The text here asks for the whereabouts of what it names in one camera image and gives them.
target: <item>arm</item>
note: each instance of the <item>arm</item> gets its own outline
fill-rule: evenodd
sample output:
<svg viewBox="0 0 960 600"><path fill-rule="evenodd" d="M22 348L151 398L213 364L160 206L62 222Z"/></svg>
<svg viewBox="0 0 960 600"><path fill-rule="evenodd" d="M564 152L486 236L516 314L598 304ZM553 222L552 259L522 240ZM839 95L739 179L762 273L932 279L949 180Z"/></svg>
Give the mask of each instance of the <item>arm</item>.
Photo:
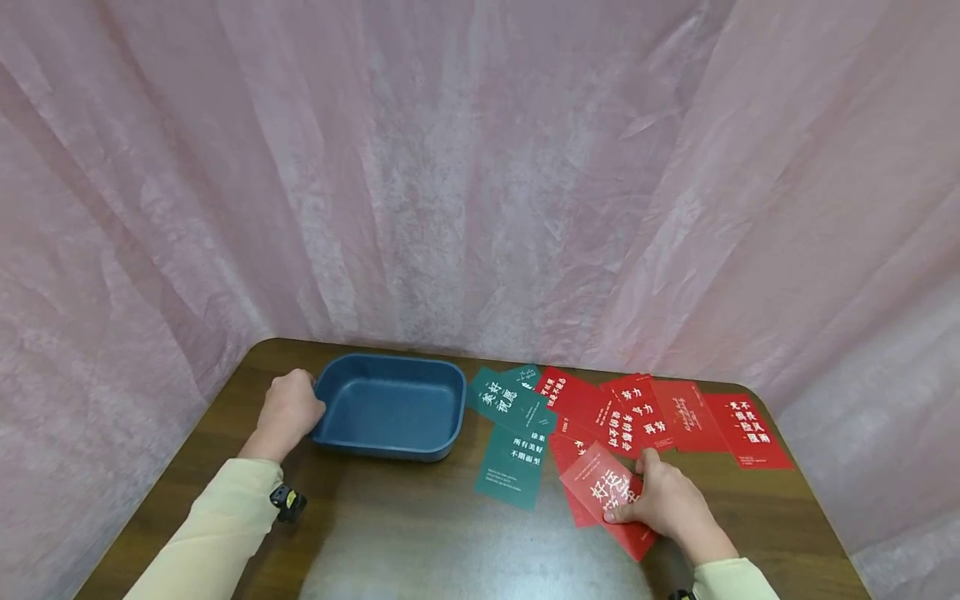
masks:
<svg viewBox="0 0 960 600"><path fill-rule="evenodd" d="M269 496L283 479L279 464L325 409L306 371L274 379L256 430L193 503L127 600L229 600L276 518Z"/></svg>
<svg viewBox="0 0 960 600"><path fill-rule="evenodd" d="M717 524L704 495L679 469L646 448L636 462L643 475L640 498L604 515L610 523L642 521L672 538L693 563L693 593L697 600L778 600L763 573L740 558Z"/></svg>

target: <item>wooden table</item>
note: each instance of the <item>wooden table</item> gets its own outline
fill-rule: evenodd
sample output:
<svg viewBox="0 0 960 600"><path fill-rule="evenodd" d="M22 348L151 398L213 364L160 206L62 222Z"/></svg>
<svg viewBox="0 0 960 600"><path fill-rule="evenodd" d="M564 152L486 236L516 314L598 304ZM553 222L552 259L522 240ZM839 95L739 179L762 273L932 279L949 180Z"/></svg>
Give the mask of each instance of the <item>wooden table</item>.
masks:
<svg viewBox="0 0 960 600"><path fill-rule="evenodd" d="M319 373L337 356L365 349L291 340L252 348L77 597L121 598L132 586L253 431L275 376L296 367ZM481 365L515 366L437 358L459 365L468 380ZM571 372L593 383L616 377ZM750 393L698 383L708 393ZM309 506L297 525L275 525L234 597L664 599L689 584L683 557L668 540L658 540L637 565L603 528L574 529L552 458L532 514L474 493L491 429L467 411L453 452L433 465L354 458L304 441L283 466ZM741 470L723 454L671 450L664 458L703 490L737 548L782 600L869 598L798 470Z"/></svg>

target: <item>pink fabric backdrop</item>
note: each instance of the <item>pink fabric backdrop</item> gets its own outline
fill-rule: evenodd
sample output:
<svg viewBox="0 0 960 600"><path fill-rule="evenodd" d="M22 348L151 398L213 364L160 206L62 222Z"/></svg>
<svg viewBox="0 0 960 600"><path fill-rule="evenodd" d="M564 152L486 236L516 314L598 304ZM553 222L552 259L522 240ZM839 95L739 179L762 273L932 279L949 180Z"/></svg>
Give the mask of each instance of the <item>pink fabric backdrop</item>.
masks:
<svg viewBox="0 0 960 600"><path fill-rule="evenodd" d="M955 593L960 4L732 4L3 4L0 597L272 336L740 381L875 598Z"/></svg>

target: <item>scattered cards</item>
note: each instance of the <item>scattered cards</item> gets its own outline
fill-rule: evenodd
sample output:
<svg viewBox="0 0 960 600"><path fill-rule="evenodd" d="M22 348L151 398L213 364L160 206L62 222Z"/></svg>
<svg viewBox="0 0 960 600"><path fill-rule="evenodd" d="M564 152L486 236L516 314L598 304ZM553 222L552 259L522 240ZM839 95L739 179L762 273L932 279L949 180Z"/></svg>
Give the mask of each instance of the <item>scattered cards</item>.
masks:
<svg viewBox="0 0 960 600"><path fill-rule="evenodd" d="M544 398L486 367L470 383L471 408L512 431L550 427L555 422Z"/></svg>
<svg viewBox="0 0 960 600"><path fill-rule="evenodd" d="M515 381L528 390L533 390L537 387L537 382L540 381L540 369L537 368L537 365L523 365L516 369L504 371L500 376Z"/></svg>
<svg viewBox="0 0 960 600"><path fill-rule="evenodd" d="M601 524L634 560L653 545L645 525L610 525L604 512L634 501L642 480L611 453L643 447L731 452L741 468L793 468L747 395L702 395L693 381L633 374L599 387L554 367L483 368L468 406L494 423L474 489L533 511L545 451L553 453L574 527Z"/></svg>
<svg viewBox="0 0 960 600"><path fill-rule="evenodd" d="M627 375L601 384L600 389L612 394L623 408L620 440L624 444L652 447L663 452L675 445L673 428L667 425L657 398L654 396L651 375Z"/></svg>
<svg viewBox="0 0 960 600"><path fill-rule="evenodd" d="M793 468L749 396L707 394L704 400L741 468Z"/></svg>
<svg viewBox="0 0 960 600"><path fill-rule="evenodd" d="M546 368L536 392L547 398L547 408L590 430L597 440L607 435L612 412L619 409L615 398L556 367Z"/></svg>
<svg viewBox="0 0 960 600"><path fill-rule="evenodd" d="M681 452L727 452L720 428L692 381L654 379L651 387Z"/></svg>
<svg viewBox="0 0 960 600"><path fill-rule="evenodd" d="M640 497L643 483L621 465L602 445L594 444L560 476L587 511L630 555L639 561L653 545L657 534L642 523L611 525L606 511Z"/></svg>

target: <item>green card with white characters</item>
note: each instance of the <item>green card with white characters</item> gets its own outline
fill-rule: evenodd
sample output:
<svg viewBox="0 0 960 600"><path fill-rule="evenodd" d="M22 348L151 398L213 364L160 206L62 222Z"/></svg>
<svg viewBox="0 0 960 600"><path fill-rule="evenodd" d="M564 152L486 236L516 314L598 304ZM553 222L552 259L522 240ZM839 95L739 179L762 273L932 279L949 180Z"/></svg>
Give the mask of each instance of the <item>green card with white characters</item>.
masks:
<svg viewBox="0 0 960 600"><path fill-rule="evenodd" d="M523 365L504 371L500 376L515 381L528 390L533 390L540 381L540 369L537 369L537 365Z"/></svg>
<svg viewBox="0 0 960 600"><path fill-rule="evenodd" d="M495 425L473 489L525 511L533 511L540 493L546 432L523 433Z"/></svg>
<svg viewBox="0 0 960 600"><path fill-rule="evenodd" d="M546 398L523 387L515 378L482 367L470 383L470 408L512 431L552 431L557 416Z"/></svg>

